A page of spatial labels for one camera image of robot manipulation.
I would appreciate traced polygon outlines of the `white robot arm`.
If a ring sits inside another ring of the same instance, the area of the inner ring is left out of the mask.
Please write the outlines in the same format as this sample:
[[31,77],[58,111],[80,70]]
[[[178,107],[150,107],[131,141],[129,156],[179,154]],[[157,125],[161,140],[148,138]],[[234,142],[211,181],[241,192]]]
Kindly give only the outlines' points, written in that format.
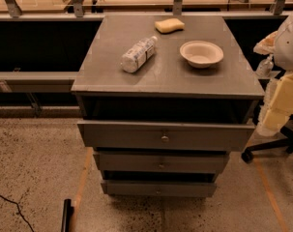
[[258,115],[257,132],[274,136],[293,114],[293,12],[277,31],[257,43],[253,51],[272,54],[275,64],[285,70],[279,80],[269,81]]

